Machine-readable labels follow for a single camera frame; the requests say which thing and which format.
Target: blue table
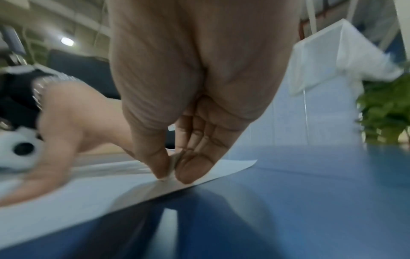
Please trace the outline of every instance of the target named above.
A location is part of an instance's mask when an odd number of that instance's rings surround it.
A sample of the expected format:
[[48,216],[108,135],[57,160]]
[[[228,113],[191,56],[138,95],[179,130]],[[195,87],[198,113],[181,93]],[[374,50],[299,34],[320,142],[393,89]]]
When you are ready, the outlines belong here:
[[0,258],[410,258],[410,153],[305,146],[235,156],[259,160]]

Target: sheet of paper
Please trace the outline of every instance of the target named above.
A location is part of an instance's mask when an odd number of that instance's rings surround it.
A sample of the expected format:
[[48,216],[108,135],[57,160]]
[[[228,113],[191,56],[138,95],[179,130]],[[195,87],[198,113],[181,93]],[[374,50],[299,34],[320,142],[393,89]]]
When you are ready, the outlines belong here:
[[[191,185],[178,182],[173,175],[159,181],[138,161],[76,168],[74,179],[61,189],[33,201],[0,208],[0,249],[231,175],[255,162],[220,160]],[[18,184],[18,180],[0,182],[0,197]]]

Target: green plant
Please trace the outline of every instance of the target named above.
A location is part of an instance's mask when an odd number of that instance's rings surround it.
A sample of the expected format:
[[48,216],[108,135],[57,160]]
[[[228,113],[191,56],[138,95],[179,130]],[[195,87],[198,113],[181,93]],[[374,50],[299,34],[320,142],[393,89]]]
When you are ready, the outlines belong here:
[[364,94],[357,99],[363,117],[366,142],[397,144],[399,135],[410,127],[410,74],[393,82],[364,81]]

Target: hand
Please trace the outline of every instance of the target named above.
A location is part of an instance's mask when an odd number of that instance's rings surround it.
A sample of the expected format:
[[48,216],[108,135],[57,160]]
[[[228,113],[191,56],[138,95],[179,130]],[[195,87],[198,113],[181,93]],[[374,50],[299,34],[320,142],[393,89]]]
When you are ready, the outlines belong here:
[[22,184],[0,200],[0,207],[37,198],[64,185],[80,152],[104,143],[132,150],[131,131],[121,112],[86,84],[49,85],[42,103],[37,129],[44,140],[43,154]]
[[111,70],[135,157],[158,178],[176,121],[176,177],[192,183],[271,103],[296,40],[298,0],[110,1]]

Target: white pipe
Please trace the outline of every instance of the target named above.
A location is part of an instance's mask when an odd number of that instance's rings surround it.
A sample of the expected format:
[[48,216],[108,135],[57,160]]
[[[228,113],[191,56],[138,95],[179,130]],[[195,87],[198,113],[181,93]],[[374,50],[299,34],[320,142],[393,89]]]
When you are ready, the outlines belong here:
[[[100,29],[100,23],[94,21],[93,19],[83,15],[76,14],[76,12],[56,1],[53,0],[30,0],[30,2],[39,5],[49,11],[57,13],[63,17],[66,17],[76,23],[79,23],[85,27],[88,27],[94,31]],[[111,37],[111,29],[107,26],[101,26],[100,33]]]
[[410,58],[410,1],[394,0],[394,4],[396,6],[404,48],[406,50],[407,58]]
[[400,31],[400,25],[398,23],[398,20],[393,23],[393,25],[390,27],[390,29],[387,31],[386,36],[383,37],[383,39],[379,43],[379,48],[383,51],[386,51],[387,48],[390,46],[390,44],[393,42],[394,38],[396,38],[396,35]]
[[315,11],[315,5],[313,3],[313,0],[306,0],[306,7],[307,7],[307,14],[309,15],[310,29],[312,31],[312,34],[315,34],[317,32],[317,25],[316,25],[316,11]]
[[348,20],[350,23],[353,22],[353,17],[354,17],[354,13],[356,12],[358,2],[359,0],[350,0],[349,9],[347,11],[347,18],[346,18],[346,20]]

